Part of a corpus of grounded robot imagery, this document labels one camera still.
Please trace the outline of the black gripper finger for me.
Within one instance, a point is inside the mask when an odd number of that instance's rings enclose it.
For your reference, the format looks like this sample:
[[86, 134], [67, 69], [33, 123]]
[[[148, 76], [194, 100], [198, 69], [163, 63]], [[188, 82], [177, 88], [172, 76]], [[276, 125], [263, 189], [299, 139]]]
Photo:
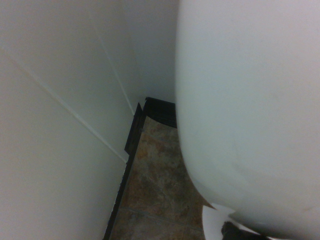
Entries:
[[269, 240], [270, 238], [242, 230], [230, 221], [225, 221], [221, 228], [222, 240]]

